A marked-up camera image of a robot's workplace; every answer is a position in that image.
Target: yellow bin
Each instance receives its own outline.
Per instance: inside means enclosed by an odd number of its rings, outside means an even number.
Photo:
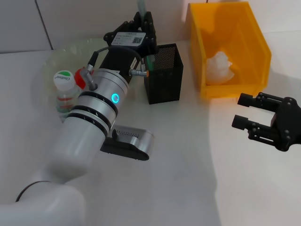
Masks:
[[[268,83],[271,51],[248,2],[195,3],[191,52],[201,97],[256,96]],[[206,60],[223,51],[235,76],[221,85],[206,84]]]

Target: bottle cap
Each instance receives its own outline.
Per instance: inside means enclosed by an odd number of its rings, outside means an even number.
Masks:
[[[85,86],[86,86],[86,83],[85,81],[83,80],[83,78],[81,77],[80,75],[80,71],[83,70],[83,68],[80,68],[78,69],[76,72],[75,72],[75,76],[74,76],[74,79],[76,81],[76,84],[81,88],[81,89],[84,89]]]
[[[68,91],[75,86],[73,74],[69,71],[57,72],[53,77],[53,82],[59,91]]]

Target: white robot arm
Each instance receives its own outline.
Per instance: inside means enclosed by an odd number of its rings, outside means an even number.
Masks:
[[[85,225],[83,195],[64,184],[87,173],[128,90],[127,81],[108,69],[98,69],[93,83],[96,89],[83,92],[64,121],[44,167],[33,176],[16,203],[0,205],[1,226]],[[136,137],[131,140],[137,144]]]

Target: white cap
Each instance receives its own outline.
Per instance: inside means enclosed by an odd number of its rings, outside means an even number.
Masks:
[[[57,72],[53,77],[53,81],[59,91],[68,91],[76,84],[73,74],[69,71]]]

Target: black mesh pencil holder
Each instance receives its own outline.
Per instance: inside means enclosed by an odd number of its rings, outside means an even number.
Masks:
[[[183,63],[176,44],[160,45],[144,85],[150,105],[180,99]]]

